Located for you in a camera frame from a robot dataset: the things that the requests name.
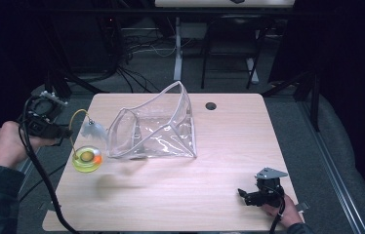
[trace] black chair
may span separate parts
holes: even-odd
[[[273,25],[273,19],[262,16],[229,15],[212,19],[208,23],[201,50],[204,56],[201,89],[204,89],[206,71],[247,71],[249,72],[247,89],[249,89],[265,35]],[[254,62],[251,69],[221,69],[220,67],[207,69],[208,61],[211,62],[211,56],[228,57],[230,59],[234,57],[242,58],[246,65],[246,59],[252,59]]]

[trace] wooden table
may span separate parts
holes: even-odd
[[[107,128],[121,107],[154,94],[95,95],[89,114]],[[57,194],[65,219],[82,231],[267,231],[272,218],[247,207],[237,188],[258,191],[254,175],[264,167],[287,173],[264,100],[256,94],[189,94],[194,116],[196,159],[106,158],[93,173],[75,171],[69,159]],[[215,110],[205,107],[217,105]],[[78,148],[100,142],[79,135]],[[288,176],[281,178],[295,202]],[[64,230],[48,211],[48,231]]]
[[[245,0],[235,4],[230,0],[155,0],[156,7],[178,8],[292,8],[295,0]]]

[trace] transparent plastic container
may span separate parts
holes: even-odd
[[[122,108],[106,147],[110,158],[195,158],[194,121],[183,84],[175,82],[146,103]]]

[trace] human hand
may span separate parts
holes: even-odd
[[[290,227],[291,225],[295,223],[301,223],[304,222],[301,218],[301,216],[298,213],[298,210],[295,207],[295,203],[292,201],[292,199],[285,194],[285,211],[283,212],[282,219],[280,220],[280,223],[282,223],[286,228]],[[264,204],[261,206],[261,209],[265,211],[265,213],[269,216],[277,216],[279,213],[279,208],[274,208],[271,205]]]
[[[55,143],[54,139],[37,136],[31,136],[29,139],[35,151],[40,146]],[[5,122],[0,128],[0,166],[15,169],[17,164],[26,158],[26,151],[19,136],[19,124],[13,121]]]

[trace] black hole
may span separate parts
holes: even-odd
[[[214,110],[214,109],[216,109],[216,108],[217,108],[217,106],[216,106],[216,104],[215,104],[215,103],[213,103],[213,102],[207,102],[207,103],[206,103],[206,108],[207,108],[208,110]]]

